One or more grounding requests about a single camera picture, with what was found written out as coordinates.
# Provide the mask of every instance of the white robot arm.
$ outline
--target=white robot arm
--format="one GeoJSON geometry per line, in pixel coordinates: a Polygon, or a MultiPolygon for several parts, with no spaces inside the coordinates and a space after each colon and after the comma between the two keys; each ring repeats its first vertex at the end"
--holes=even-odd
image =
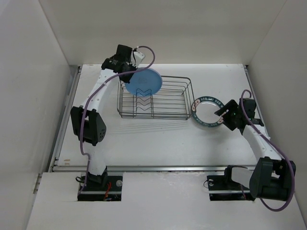
{"type": "Polygon", "coordinates": [[[249,188],[253,198],[291,200],[294,178],[291,176],[289,165],[291,165],[293,174],[295,174],[295,164],[293,161],[287,163],[285,159],[281,158],[277,149],[269,141],[270,138],[265,134],[262,121],[254,118],[255,100],[244,98],[242,102],[243,108],[241,107],[242,104],[238,105],[234,100],[231,100],[215,114],[223,117],[223,124],[230,130],[233,131],[236,128],[240,130],[242,136],[248,141],[258,163],[254,171],[242,166],[229,165],[225,169],[223,183],[226,187],[241,184],[249,188]]]}
{"type": "MultiPolygon", "coordinates": [[[[132,49],[128,46],[119,45],[117,52],[111,58],[107,58],[101,66],[100,75],[98,80],[90,92],[89,96],[79,107],[73,107],[71,109],[71,120],[74,134],[78,136],[80,140],[81,130],[81,118],[84,112],[85,105],[90,96],[99,88],[102,84],[104,87],[97,92],[91,99],[87,110],[86,120],[84,121],[83,128],[83,141],[91,143],[96,146],[98,142],[101,142],[106,135],[106,125],[100,116],[105,102],[111,91],[117,86],[119,79],[129,83],[133,74],[122,75],[119,78],[113,78],[116,73],[123,73],[127,71],[135,71],[139,64],[144,60],[145,55],[137,49],[132,49]]],[[[106,165],[103,162],[101,153],[94,151],[88,153],[90,155],[91,162],[89,164],[89,175],[92,178],[99,178],[105,171],[106,165]]]]}

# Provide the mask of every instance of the white table surface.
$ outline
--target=white table surface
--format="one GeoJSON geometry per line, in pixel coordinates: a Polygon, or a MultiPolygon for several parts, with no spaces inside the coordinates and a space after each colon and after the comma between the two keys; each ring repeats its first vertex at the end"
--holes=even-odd
{"type": "MultiPolygon", "coordinates": [[[[244,89],[250,89],[241,64],[155,64],[161,75],[189,77],[195,99],[213,96],[226,104],[237,102],[244,89]]],[[[84,65],[74,106],[87,97],[100,72],[100,65],[84,65]]],[[[107,126],[105,139],[96,147],[107,165],[254,165],[255,157],[239,130],[224,125],[203,128],[193,118],[187,121],[121,118],[117,112],[117,89],[105,104],[102,119],[107,126]]],[[[85,166],[78,138],[69,120],[58,166],[85,166]]]]}
{"type": "Polygon", "coordinates": [[[27,230],[306,230],[295,198],[210,201],[203,172],[124,173],[120,202],[76,201],[77,175],[43,174],[27,230]]]}

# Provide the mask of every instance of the white and teal ring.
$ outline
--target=white and teal ring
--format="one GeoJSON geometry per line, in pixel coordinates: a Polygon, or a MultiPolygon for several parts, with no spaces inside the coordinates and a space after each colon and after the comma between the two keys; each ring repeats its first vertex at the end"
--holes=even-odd
{"type": "Polygon", "coordinates": [[[195,119],[195,121],[198,124],[200,124],[202,126],[205,126],[205,127],[217,127],[217,126],[220,126],[223,123],[223,117],[222,116],[215,123],[206,123],[206,122],[203,122],[202,120],[200,120],[197,117],[197,115],[196,115],[196,108],[202,102],[211,102],[211,103],[217,105],[220,109],[224,107],[224,104],[220,100],[216,99],[215,97],[210,97],[210,96],[199,97],[192,104],[192,116],[195,119]]]}

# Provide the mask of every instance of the wire dish rack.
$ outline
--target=wire dish rack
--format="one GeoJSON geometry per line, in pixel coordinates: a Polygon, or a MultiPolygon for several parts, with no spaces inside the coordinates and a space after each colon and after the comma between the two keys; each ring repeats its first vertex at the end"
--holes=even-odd
{"type": "Polygon", "coordinates": [[[185,77],[162,76],[160,91],[137,90],[129,93],[125,83],[118,84],[117,110],[123,118],[158,118],[187,120],[192,116],[194,93],[191,80],[185,77]]]}

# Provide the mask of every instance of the white floor panel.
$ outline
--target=white floor panel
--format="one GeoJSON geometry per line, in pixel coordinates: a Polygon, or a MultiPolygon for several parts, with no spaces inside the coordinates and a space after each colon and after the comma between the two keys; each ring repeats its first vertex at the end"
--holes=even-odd
{"type": "MultiPolygon", "coordinates": [[[[161,75],[189,77],[195,99],[213,96],[226,104],[237,102],[249,89],[241,64],[155,64],[161,75]]],[[[84,65],[73,105],[79,106],[95,84],[100,65],[84,65]]],[[[105,139],[88,151],[99,151],[107,165],[252,165],[256,160],[238,130],[221,125],[203,128],[193,118],[187,121],[121,118],[117,112],[117,89],[105,104],[102,119],[105,139]]],[[[59,166],[85,166],[71,120],[66,130],[59,166]]]]}

